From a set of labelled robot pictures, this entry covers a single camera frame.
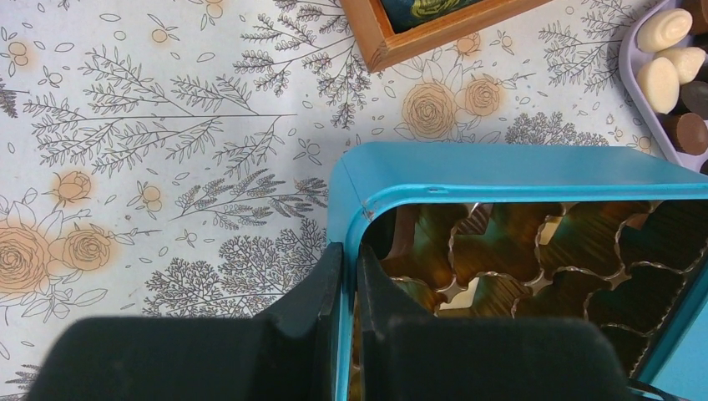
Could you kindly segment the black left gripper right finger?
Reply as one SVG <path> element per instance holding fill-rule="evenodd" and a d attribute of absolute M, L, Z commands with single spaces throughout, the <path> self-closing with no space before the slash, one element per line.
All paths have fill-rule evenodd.
<path fill-rule="evenodd" d="M 609 341 L 576 318 L 438 318 L 357 258 L 365 400 L 628 400 Z"/>

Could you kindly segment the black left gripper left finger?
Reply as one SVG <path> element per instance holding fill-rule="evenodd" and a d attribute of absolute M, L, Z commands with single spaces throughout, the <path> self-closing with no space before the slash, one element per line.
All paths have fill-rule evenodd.
<path fill-rule="evenodd" d="M 331 400 L 342 246 L 251 318 L 92 317 L 58 339 L 31 400 Z"/>

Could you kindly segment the teal chocolate box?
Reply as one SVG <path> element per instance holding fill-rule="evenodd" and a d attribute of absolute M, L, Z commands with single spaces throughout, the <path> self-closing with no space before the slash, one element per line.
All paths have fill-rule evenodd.
<path fill-rule="evenodd" d="M 438 318 L 576 318 L 609 341 L 628 400 L 707 299 L 707 178 L 622 147 L 373 142 L 330 178 L 342 246 L 335 400 L 360 399 L 357 258 Z"/>

